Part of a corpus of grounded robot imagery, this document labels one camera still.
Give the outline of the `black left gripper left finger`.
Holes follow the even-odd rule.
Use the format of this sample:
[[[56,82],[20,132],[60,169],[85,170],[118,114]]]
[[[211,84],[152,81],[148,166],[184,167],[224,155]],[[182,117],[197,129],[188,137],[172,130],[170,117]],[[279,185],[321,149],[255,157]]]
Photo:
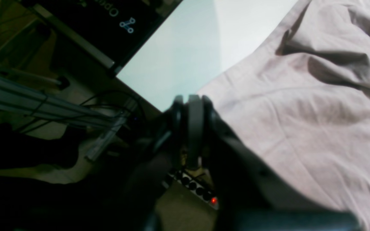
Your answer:
[[[0,231],[143,230],[172,167],[171,154],[160,147],[178,132],[182,106],[177,96],[155,120],[161,124],[155,136],[139,138],[138,150],[108,173],[69,184],[0,176]]]

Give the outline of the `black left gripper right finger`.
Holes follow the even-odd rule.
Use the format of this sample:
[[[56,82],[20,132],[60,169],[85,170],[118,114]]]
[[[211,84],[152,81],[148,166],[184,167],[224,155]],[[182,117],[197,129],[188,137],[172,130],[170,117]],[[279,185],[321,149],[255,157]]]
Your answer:
[[[206,168],[219,200],[217,231],[360,231],[351,212],[328,209],[284,181],[247,148],[207,96],[187,103],[187,166]]]

